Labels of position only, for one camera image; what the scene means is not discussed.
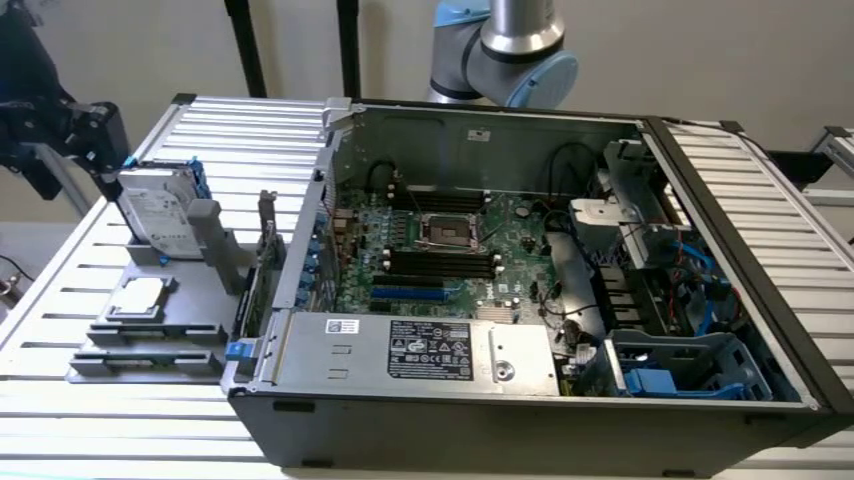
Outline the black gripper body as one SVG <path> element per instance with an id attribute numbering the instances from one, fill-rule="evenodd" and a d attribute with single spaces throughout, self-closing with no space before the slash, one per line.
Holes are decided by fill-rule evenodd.
<path id="1" fill-rule="evenodd" d="M 98 102 L 75 112 L 67 145 L 78 166 L 102 182 L 115 182 L 131 154 L 125 121 L 115 103 Z"/>

